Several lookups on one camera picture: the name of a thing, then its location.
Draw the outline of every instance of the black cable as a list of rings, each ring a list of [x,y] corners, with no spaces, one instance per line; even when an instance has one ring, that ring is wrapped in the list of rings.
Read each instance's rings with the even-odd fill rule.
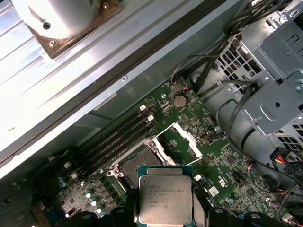
[[[217,124],[218,124],[218,126],[220,127],[220,129],[222,129],[222,130],[224,130],[224,129],[223,129],[223,127],[222,127],[221,124],[220,124],[220,121],[219,121],[219,114],[220,114],[220,111],[222,110],[222,108],[225,107],[225,106],[227,106],[228,103],[230,103],[230,102],[234,102],[235,104],[237,104],[237,101],[236,101],[235,99],[231,98],[231,99],[227,100],[225,103],[223,103],[223,104],[218,108],[218,110],[217,110],[217,112],[216,112]]]
[[[210,52],[210,54],[218,55],[219,53],[221,53],[226,48],[227,45],[228,45],[228,40],[225,37],[225,38],[223,38],[220,41],[219,45],[213,51]],[[202,72],[200,73],[200,76],[198,77],[197,81],[195,82],[195,84],[193,86],[193,90],[196,93],[198,93],[198,91],[200,90],[200,88],[202,87],[202,85],[205,83],[205,81],[207,79],[207,76],[208,76],[209,72],[211,71],[211,69],[212,69],[213,64],[215,63],[215,61],[216,61],[216,58],[210,59],[206,63],[206,65],[203,68]]]
[[[262,192],[265,192],[267,194],[270,194],[270,195],[281,195],[282,193],[286,193],[286,192],[289,192],[291,189],[288,189],[288,190],[284,190],[284,191],[279,191],[279,192],[269,192],[269,191],[266,191],[262,188],[260,188],[259,186],[256,185],[256,183],[252,180],[252,177],[251,177],[251,169],[248,170],[248,178],[250,179],[250,182],[259,190],[259,191],[262,191]]]
[[[243,10],[234,20],[228,23],[225,28],[224,32],[226,37],[220,42],[217,48],[215,48],[211,54],[220,54],[228,45],[228,38],[232,35],[238,33],[238,31],[244,27],[245,25],[251,23],[252,21],[256,21],[256,18],[259,20],[264,15],[267,15],[268,12],[274,9],[279,9],[280,6],[283,4],[279,3],[278,6],[270,7],[275,0],[263,0],[257,3],[255,6],[250,7],[249,9]],[[200,88],[205,83],[209,72],[211,71],[212,65],[215,63],[216,59],[210,59],[208,63],[206,63],[203,71],[201,72],[200,76],[198,77],[196,83],[194,84],[193,90],[197,93]]]
[[[255,132],[256,130],[254,128],[252,128],[251,130],[249,130],[245,136],[243,137],[242,141],[241,141],[241,146],[240,146],[240,149],[241,150],[244,150],[244,146],[245,146],[245,143],[246,143],[246,140],[248,139],[248,137],[253,133]]]
[[[262,18],[267,17],[268,15],[276,12],[276,11],[280,11],[282,9],[284,9],[284,7],[289,3],[289,0],[281,0],[278,4],[274,5],[273,7],[271,7],[268,11],[263,12],[262,14],[260,14],[258,17],[256,17],[255,19],[253,19],[252,21],[250,21],[250,23],[256,22]]]
[[[229,83],[230,84],[242,85],[242,86],[249,86],[251,84],[251,82],[249,82],[249,81],[233,80],[233,79],[222,80],[220,82],[221,82],[221,85],[218,85],[218,84],[212,85],[207,90],[205,90],[205,91],[201,92],[200,94],[198,94],[198,97],[203,97],[203,96],[207,95],[208,93],[216,90],[218,87],[221,87],[221,86],[229,84]]]
[[[193,55],[188,56],[187,58],[185,58],[185,59],[176,67],[176,69],[175,69],[174,72],[172,73],[172,75],[171,75],[171,77],[170,77],[170,83],[171,83],[172,86],[175,86],[175,87],[183,87],[183,86],[179,86],[179,85],[174,84],[174,77],[175,77],[176,73],[179,71],[179,69],[181,68],[181,66],[182,66],[188,59],[191,59],[191,58],[194,58],[194,57],[218,58],[219,56],[218,56],[218,55],[212,55],[212,54],[193,54]]]
[[[292,193],[292,191],[293,191],[296,187],[298,187],[298,185],[295,184],[295,185],[288,191],[288,193],[284,196],[284,198],[283,198],[283,200],[282,200],[282,202],[281,202],[281,204],[280,204],[280,207],[279,207],[279,209],[278,209],[278,212],[277,212],[278,221],[281,221],[280,215],[281,215],[281,210],[282,210],[282,207],[283,207],[284,203],[286,202],[287,198],[289,197],[289,195]]]
[[[234,148],[235,151],[237,151],[239,154],[241,154],[242,156],[244,156],[245,158],[247,158],[248,160],[250,160],[255,166],[260,166],[260,167],[263,167],[273,173],[276,173],[280,176],[283,176],[289,180],[292,180],[294,182],[294,178],[285,174],[285,173],[282,173],[282,172],[279,172],[275,169],[272,169],[270,167],[268,167],[267,165],[251,158],[250,156],[248,156],[247,154],[244,153],[243,150],[241,150],[239,148],[239,146],[231,139],[231,136],[230,136],[230,133],[231,133],[231,130],[232,130],[232,125],[236,119],[236,116],[238,115],[240,109],[244,106],[244,104],[246,103],[246,101],[250,98],[251,94],[253,94],[254,92],[254,87],[256,85],[255,84],[251,84],[250,86],[247,87],[247,90],[245,92],[245,94],[243,95],[243,97],[241,98],[241,100],[238,102],[238,104],[236,105],[235,109],[233,110],[230,118],[229,118],[229,126],[227,128],[227,131],[226,131],[226,140],[229,142],[229,144]]]

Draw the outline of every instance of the red wire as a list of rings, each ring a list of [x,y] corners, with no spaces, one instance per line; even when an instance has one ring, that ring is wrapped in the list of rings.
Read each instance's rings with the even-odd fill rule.
[[[278,159],[279,159],[281,162],[283,162],[283,164],[286,164],[286,161],[282,158],[281,155],[278,155]]]
[[[295,221],[289,221],[288,223],[292,224],[292,225],[297,225],[299,227],[303,227],[303,225],[301,225],[300,223],[298,222],[295,222]]]

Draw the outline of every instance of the black plastic part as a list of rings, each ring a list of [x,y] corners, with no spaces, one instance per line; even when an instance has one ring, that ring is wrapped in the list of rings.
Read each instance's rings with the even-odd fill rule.
[[[292,175],[303,187],[303,162],[291,162],[283,169],[287,174]]]
[[[269,157],[270,160],[275,160],[278,157],[278,155],[281,155],[282,158],[285,158],[290,154],[290,152],[291,151],[289,149],[277,147]]]
[[[97,226],[97,219],[96,214],[83,211],[75,214],[59,227],[95,227]]]

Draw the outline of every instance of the capacitor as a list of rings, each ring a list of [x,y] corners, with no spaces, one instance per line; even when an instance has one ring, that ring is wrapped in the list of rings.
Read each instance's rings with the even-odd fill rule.
[[[96,200],[92,200],[90,203],[91,203],[92,206],[96,206],[97,201]]]
[[[176,96],[174,98],[174,106],[176,108],[183,108],[186,105],[187,101],[184,96]]]
[[[66,182],[62,181],[61,182],[61,187],[64,188],[66,186]]]
[[[85,194],[85,197],[89,199],[89,198],[91,197],[91,193],[89,193],[89,192],[86,193],[86,194]]]
[[[215,131],[220,131],[220,127],[219,127],[218,125],[215,126],[215,127],[214,127],[214,130],[215,130]]]
[[[96,212],[97,212],[98,214],[101,214],[102,209],[99,207],[99,208],[96,209]]]
[[[235,200],[233,200],[231,197],[227,197],[226,201],[228,202],[229,205],[233,205],[235,203]]]

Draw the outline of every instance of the ram slot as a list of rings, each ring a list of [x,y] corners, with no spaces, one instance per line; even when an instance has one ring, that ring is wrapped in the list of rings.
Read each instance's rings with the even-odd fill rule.
[[[123,142],[122,145],[117,144],[115,148],[113,148],[113,152],[110,152],[106,156],[102,157],[99,162],[97,162],[95,165],[92,165],[89,167],[85,172],[81,174],[80,180],[86,179],[88,176],[90,176],[92,173],[100,169],[104,164],[106,164],[108,161],[110,161],[112,158],[114,158],[117,155],[122,155],[123,151],[128,148],[131,144],[133,144],[134,141],[137,139],[143,137],[151,127],[153,127],[155,124],[145,124],[143,127],[135,131],[133,135],[128,137],[127,140]]]
[[[100,160],[100,157],[103,157],[108,150],[111,150],[112,147],[116,146],[117,144],[121,144],[121,141],[128,139],[129,134],[132,133],[132,131],[143,127],[146,124],[146,118],[129,125],[129,128],[127,128],[127,130],[125,130],[122,135],[119,134],[120,136],[117,138],[115,136],[115,139],[113,138],[108,143],[104,144],[104,146],[99,147],[97,150],[95,150],[94,154],[91,157],[88,157],[78,165],[75,165],[74,169],[86,169],[87,166],[91,166],[92,163],[95,163],[96,161]]]
[[[102,149],[105,146],[108,146],[108,144],[119,138],[121,136],[121,133],[122,134],[125,133],[126,131],[129,130],[129,128],[136,125],[142,119],[145,119],[148,116],[148,113],[149,111],[147,109],[145,109],[143,112],[135,113],[129,119],[127,119],[125,122],[119,125],[118,128],[104,135],[103,136],[104,139],[101,142],[99,142],[97,145],[95,145],[92,149],[90,149],[89,152],[85,154],[81,153],[82,156],[75,159],[73,163],[74,169],[80,167],[87,158],[90,159],[94,155],[97,149]]]

